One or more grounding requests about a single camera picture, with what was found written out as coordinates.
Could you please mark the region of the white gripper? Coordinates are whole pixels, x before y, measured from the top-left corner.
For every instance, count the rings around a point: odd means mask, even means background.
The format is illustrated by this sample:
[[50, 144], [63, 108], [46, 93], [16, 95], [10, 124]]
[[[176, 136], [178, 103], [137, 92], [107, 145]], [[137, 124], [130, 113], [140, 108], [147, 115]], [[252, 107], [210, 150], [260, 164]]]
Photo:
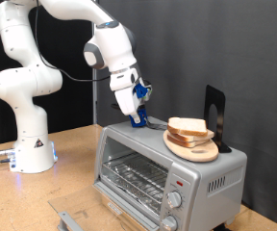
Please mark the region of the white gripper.
[[140, 123], [139, 105], [145, 96], [145, 86], [136, 67], [129, 67], [111, 74], [110, 88], [114, 92], [123, 114]]

